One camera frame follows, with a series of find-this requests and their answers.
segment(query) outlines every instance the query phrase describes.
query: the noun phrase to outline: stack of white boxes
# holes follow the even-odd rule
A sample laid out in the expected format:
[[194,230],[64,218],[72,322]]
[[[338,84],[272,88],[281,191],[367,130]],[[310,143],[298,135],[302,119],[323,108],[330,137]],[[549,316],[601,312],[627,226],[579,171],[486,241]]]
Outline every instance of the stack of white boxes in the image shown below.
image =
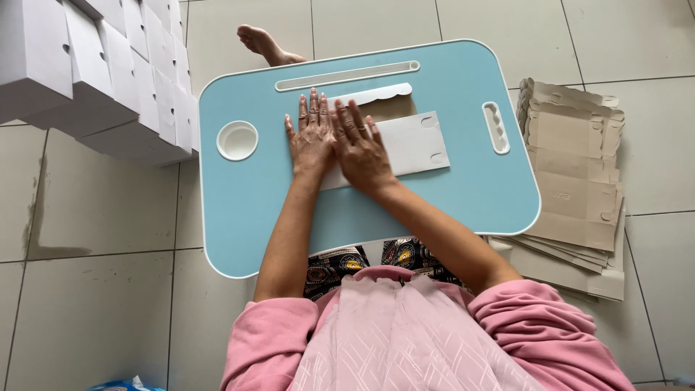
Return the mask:
[[197,115],[176,0],[0,1],[0,123],[164,166],[197,156]]
[[525,234],[491,244],[507,245],[527,278],[620,301],[625,204],[616,153],[625,116],[618,99],[532,79],[520,87],[517,117],[541,213]]

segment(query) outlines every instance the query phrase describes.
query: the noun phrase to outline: light pink fabric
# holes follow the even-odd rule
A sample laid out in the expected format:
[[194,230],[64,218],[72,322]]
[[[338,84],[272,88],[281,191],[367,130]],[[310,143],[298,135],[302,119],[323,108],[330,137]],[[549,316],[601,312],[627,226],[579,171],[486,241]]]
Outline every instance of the light pink fabric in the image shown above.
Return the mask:
[[634,390],[591,317],[548,285],[511,281],[473,299],[374,266],[331,293],[247,304],[221,390]]

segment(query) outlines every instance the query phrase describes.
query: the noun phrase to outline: woman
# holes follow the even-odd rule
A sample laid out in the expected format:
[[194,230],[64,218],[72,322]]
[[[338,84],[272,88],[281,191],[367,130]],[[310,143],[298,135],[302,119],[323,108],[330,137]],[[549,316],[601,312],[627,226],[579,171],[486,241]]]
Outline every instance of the woman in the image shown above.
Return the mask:
[[[299,106],[297,131],[285,116],[294,178],[254,301],[231,330],[221,390],[633,390],[590,316],[523,280],[393,176],[376,124],[354,101],[329,111],[312,88],[309,107],[304,96]],[[372,266],[316,302],[305,298],[313,209],[336,163],[473,294]]]

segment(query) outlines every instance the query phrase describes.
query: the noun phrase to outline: lap desk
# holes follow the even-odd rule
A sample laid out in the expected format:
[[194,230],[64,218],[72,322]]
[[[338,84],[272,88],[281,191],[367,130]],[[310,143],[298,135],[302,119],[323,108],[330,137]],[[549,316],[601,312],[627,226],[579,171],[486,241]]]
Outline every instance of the lap desk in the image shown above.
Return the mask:
[[[431,151],[409,142],[418,133],[410,129],[404,138],[384,122],[389,137],[402,144],[387,146],[389,159],[409,173],[399,179],[478,234],[518,234],[535,222],[540,196],[514,108],[495,54],[480,42],[439,42],[241,72],[213,80],[199,103],[204,247],[222,275],[246,278],[259,271],[292,180],[284,115],[297,129],[299,96],[308,99],[312,86],[331,107],[331,98],[345,95],[364,102],[408,95],[417,120],[427,131],[435,129],[445,152],[433,154],[431,163],[422,160]],[[220,154],[218,134],[235,121],[255,128],[257,145],[248,158],[232,161]],[[418,162],[435,169],[403,166]],[[412,236],[370,198],[333,177],[335,183],[324,181],[318,196],[310,254]]]

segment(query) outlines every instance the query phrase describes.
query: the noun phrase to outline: blue lap desk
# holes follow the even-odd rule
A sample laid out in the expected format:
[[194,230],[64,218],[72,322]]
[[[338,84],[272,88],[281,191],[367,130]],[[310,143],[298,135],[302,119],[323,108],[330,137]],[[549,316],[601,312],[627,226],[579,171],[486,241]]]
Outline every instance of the blue lap desk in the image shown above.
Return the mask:
[[[495,54],[473,40],[455,40],[286,65],[218,77],[200,95],[200,178],[204,248],[213,268],[229,278],[258,273],[292,180],[284,130],[297,128],[300,94],[277,92],[281,80],[377,65],[418,61],[417,72],[318,86],[335,97],[410,83],[418,113],[436,111],[451,167],[399,179],[428,202],[478,234],[508,236],[528,229],[540,196],[514,109]],[[509,152],[497,154],[482,105],[495,102],[507,130]],[[218,132],[232,121],[253,124],[259,141],[242,161],[217,150]],[[351,186],[321,191],[313,215],[309,253],[412,236],[378,204]]]

